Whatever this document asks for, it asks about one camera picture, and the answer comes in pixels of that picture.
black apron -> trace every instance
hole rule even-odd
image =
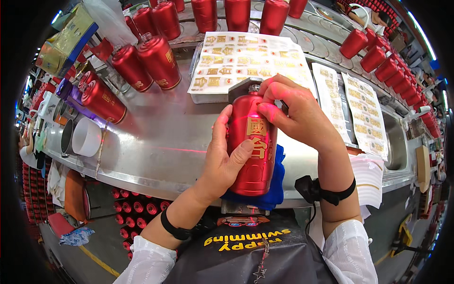
[[[269,254],[264,258],[264,248]],[[337,283],[314,241],[292,218],[224,215],[193,240],[165,284]]]

plastic bag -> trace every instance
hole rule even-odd
[[[84,0],[84,7],[112,46],[137,44],[117,0]]]

black wrist strap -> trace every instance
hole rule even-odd
[[[303,176],[295,181],[295,189],[306,199],[309,203],[320,201],[322,199],[329,203],[337,206],[339,201],[349,197],[356,187],[356,180],[353,178],[353,182],[350,187],[344,191],[333,192],[320,188],[320,182],[318,179],[312,180],[309,175]]]
[[[161,223],[163,224],[164,229],[166,229],[166,231],[178,240],[185,241],[191,237],[191,230],[175,228],[172,224],[170,224],[167,219],[167,208],[161,213]]]

hand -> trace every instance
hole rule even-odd
[[[258,111],[287,136],[319,152],[333,145],[345,146],[310,90],[285,76],[276,75],[265,80],[258,93],[263,95]],[[288,117],[274,105],[274,100],[283,100],[288,105]]]
[[[226,123],[231,115],[232,105],[228,105],[214,123],[205,169],[194,187],[199,199],[208,204],[221,197],[235,182],[238,172],[251,157],[254,148],[252,140],[246,139],[228,156]]]

yellow floor line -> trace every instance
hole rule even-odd
[[[385,260],[389,255],[391,254],[391,250],[386,253],[384,256],[381,257],[381,259],[377,260],[374,262],[374,265],[378,265],[380,262],[382,262],[383,260]]]
[[[89,252],[83,245],[79,246],[79,248],[86,254],[88,255],[91,259],[93,259],[94,262],[99,264],[102,268],[107,270],[110,274],[112,274],[115,277],[119,277],[120,273],[115,271],[113,268],[102,262],[99,258],[97,258],[93,253]]]

